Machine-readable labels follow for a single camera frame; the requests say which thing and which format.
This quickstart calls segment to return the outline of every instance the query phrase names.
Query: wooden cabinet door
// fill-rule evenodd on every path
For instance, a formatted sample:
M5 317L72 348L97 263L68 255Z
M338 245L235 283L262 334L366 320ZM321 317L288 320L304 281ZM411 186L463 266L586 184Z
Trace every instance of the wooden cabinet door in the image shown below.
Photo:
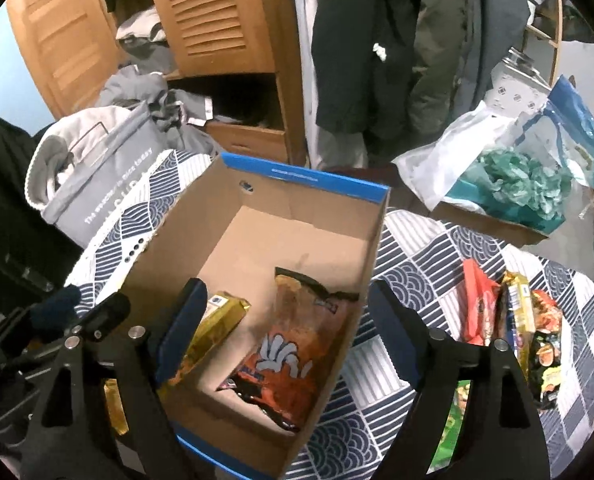
M26 66L56 119L94 104L123 59L101 0L8 0Z
M183 76L274 72L262 0L154 0Z

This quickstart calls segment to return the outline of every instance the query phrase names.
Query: patterned tablecloth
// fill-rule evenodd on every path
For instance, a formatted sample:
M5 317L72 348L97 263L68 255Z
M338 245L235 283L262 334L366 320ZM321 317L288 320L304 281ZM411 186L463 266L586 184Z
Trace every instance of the patterned tablecloth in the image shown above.
M68 278L82 291L78 313L120 288L176 197L209 164L206 155L160 155L104 222ZM531 288L549 292L564 311L563 384L557 409L541 415L556 476L594 429L594 282L503 241L402 210L386 215L373 277L387 280L428 326L459 338L464 322L461 263L466 258L477 260L494 280L506 269L524 274ZM413 399L414 391L397 377L366 311L330 402L285 478L369 478Z

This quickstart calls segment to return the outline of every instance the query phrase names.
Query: wooden wardrobe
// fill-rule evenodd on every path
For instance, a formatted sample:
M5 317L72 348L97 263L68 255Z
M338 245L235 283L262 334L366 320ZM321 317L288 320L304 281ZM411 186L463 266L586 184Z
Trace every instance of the wooden wardrobe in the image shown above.
M226 86L262 121L211 121L225 149L303 165L306 159L301 65L291 0L152 0L178 67L171 86ZM8 0L19 50L55 118L94 104L125 53L103 0ZM213 99L218 96L210 94Z

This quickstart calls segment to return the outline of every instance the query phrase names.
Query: blue wall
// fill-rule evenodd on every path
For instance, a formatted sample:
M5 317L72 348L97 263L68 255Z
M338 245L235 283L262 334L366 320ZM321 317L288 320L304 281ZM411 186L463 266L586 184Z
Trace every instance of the blue wall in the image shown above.
M19 52L5 5L0 8L0 117L31 135L54 122Z

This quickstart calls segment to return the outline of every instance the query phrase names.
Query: metal screw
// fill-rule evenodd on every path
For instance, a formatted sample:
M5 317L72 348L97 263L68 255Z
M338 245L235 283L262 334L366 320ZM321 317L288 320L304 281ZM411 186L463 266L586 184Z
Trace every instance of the metal screw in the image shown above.
M64 343L68 350L72 350L79 344L80 339L76 335L71 335Z
M509 347L508 343L503 339L495 339L494 340L494 347L499 350L500 352L505 352Z
M435 341L443 341L446 339L446 333L439 329L439 328L431 328L429 330L430 338L434 339Z
M131 339L139 339L146 333L146 329L141 325L133 326L130 330L128 330L128 336Z

